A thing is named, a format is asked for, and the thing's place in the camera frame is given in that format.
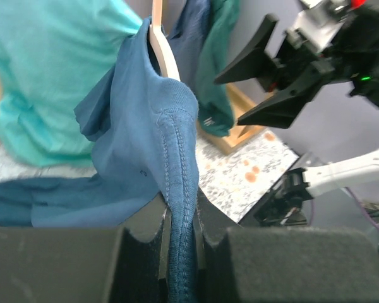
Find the beige plastic hanger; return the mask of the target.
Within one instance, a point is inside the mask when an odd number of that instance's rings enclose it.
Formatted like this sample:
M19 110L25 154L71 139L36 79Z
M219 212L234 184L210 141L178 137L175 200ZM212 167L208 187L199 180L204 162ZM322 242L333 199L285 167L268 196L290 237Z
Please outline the beige plastic hanger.
M152 20L148 36L163 77L181 81L176 60L162 31L163 0L152 1Z

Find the navy blue t shirt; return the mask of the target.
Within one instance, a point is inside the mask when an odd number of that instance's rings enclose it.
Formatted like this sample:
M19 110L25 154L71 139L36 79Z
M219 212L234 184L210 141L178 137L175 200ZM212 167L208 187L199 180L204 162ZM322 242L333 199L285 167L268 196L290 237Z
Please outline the navy blue t shirt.
M161 195L171 213L167 300L195 302L198 102L161 75L150 24L144 19L124 39L115 64L75 108L93 143L94 175L0 181L0 228L112 229Z

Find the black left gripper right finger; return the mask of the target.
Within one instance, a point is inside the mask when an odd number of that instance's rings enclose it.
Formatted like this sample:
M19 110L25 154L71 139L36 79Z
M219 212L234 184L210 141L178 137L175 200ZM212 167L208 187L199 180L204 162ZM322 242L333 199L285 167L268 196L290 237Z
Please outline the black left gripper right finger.
M198 193L200 302L379 302L379 254L353 229L241 227Z

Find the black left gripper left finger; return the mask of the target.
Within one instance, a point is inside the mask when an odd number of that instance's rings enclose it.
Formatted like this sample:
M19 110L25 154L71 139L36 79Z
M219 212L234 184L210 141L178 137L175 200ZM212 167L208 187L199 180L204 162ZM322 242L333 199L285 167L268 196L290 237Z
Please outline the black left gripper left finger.
M112 229L0 228L0 303L166 302L161 195Z

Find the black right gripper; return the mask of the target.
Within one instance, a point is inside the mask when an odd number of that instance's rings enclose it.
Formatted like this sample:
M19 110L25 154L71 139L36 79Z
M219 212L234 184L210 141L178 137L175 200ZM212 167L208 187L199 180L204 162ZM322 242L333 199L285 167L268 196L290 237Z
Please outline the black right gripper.
M238 119L238 125L287 129L325 85L352 82L350 96L379 108L379 12L350 12L335 36L317 45L292 28L279 51L280 62L265 48L278 19L267 14L244 49L214 79L217 85L255 78L260 85L283 85L277 93Z

